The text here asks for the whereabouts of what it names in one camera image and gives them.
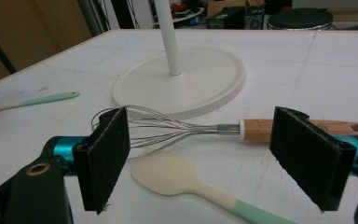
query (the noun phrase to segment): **wire whisk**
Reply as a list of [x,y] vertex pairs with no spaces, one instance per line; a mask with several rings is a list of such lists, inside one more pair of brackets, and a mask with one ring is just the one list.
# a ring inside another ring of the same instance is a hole
[[[230,134],[238,135],[242,140],[269,142],[272,130],[272,119],[240,119],[237,124],[199,125],[183,122],[158,111],[138,105],[125,105],[128,111],[131,151],[135,148],[153,147],[148,153],[129,159],[140,158],[160,151],[189,136],[199,134]],[[94,131],[99,125],[95,118],[105,109],[96,114],[91,121]],[[334,135],[358,135],[358,123],[334,120],[311,120],[314,125]]]
[[[238,124],[191,124],[142,106],[126,105],[124,107],[127,108],[129,117],[132,117],[128,119],[131,149],[153,146],[153,150],[149,152],[152,153],[169,147],[192,135],[240,134],[240,126]],[[92,119],[91,126],[93,130],[98,126],[98,123],[93,123],[93,121],[106,110],[110,109],[100,111]]]

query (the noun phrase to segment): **wooden handle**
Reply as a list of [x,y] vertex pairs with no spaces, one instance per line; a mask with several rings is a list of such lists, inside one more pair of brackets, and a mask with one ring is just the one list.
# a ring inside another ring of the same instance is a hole
[[[244,140],[269,142],[272,119],[245,119]],[[318,128],[331,135],[358,135],[358,123],[335,120],[310,120]]]

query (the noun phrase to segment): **white table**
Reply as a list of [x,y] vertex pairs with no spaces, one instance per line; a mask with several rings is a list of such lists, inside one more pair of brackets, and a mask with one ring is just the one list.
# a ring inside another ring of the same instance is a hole
[[[220,109],[192,119],[202,124],[272,119],[276,105],[312,119],[358,121],[358,33],[188,31],[179,48],[211,47],[240,56],[246,81]],[[80,91],[75,99],[0,112],[0,184],[40,154],[52,136],[91,134],[90,120],[115,107],[112,85],[125,69],[163,50],[159,31],[112,31],[0,81],[0,102]],[[337,212],[321,213],[281,168],[265,144],[234,136],[197,136],[170,149],[208,185],[298,223],[353,223],[358,178],[350,176]],[[85,212],[76,177],[66,177],[75,223],[243,223],[196,195],[166,197],[132,179],[124,166],[99,216]]]

